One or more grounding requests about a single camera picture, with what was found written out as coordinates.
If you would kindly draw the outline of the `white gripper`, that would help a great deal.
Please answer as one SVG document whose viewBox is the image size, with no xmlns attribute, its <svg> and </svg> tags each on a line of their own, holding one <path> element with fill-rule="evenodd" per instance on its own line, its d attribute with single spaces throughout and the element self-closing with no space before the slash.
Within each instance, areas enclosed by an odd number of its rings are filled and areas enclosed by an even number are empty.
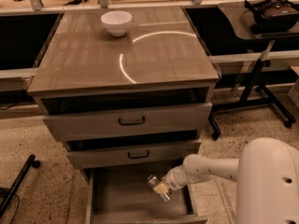
<svg viewBox="0 0 299 224">
<path fill-rule="evenodd" d="M 166 194 L 169 189 L 179 190 L 183 189 L 185 184 L 185 173 L 180 166 L 171 169 L 165 176 L 164 182 L 160 182 L 153 190 L 157 194 Z"/>
</svg>

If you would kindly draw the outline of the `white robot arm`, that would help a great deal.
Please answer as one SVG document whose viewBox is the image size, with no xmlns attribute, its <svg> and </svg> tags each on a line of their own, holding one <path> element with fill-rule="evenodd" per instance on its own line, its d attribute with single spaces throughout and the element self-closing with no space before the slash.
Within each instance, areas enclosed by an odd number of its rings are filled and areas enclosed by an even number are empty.
<svg viewBox="0 0 299 224">
<path fill-rule="evenodd" d="M 250 141 L 237 159 L 187 156 L 153 190 L 171 190 L 212 176 L 236 183 L 236 224 L 299 224 L 299 150 L 274 138 Z"/>
</svg>

